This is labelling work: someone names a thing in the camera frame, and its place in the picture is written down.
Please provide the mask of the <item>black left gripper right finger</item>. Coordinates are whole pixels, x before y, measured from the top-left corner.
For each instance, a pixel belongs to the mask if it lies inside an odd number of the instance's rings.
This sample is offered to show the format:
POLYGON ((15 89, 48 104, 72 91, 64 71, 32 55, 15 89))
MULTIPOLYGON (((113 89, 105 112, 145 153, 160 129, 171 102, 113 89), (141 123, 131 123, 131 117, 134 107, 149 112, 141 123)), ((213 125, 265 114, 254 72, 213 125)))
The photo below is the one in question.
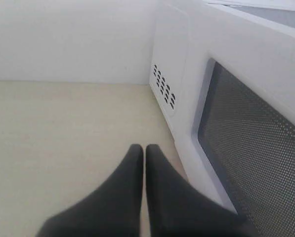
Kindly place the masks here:
POLYGON ((146 195, 153 237, 256 237, 248 219, 192 187, 157 144, 146 147, 146 195))

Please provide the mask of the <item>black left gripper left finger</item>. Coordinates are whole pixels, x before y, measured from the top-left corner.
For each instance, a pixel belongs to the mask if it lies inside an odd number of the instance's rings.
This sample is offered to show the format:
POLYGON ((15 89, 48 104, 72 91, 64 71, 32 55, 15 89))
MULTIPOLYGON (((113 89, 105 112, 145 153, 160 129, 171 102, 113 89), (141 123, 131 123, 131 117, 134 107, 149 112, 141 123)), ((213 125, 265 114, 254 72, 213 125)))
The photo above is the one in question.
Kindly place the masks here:
POLYGON ((143 149, 132 144, 115 171, 90 195, 45 221, 39 237, 138 237, 143 149))

